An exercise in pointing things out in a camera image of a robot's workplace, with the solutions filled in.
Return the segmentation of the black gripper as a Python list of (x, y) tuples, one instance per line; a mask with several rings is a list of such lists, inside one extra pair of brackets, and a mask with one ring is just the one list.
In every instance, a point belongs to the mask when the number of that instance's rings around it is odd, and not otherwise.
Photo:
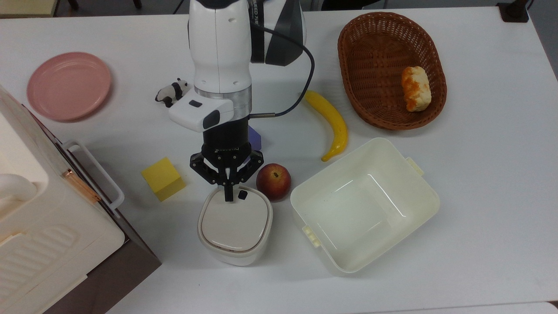
[(249, 142), (247, 118), (203, 132), (201, 152), (190, 157), (196, 173), (224, 187), (225, 201), (234, 201), (234, 186), (247, 181), (263, 164), (263, 153)]

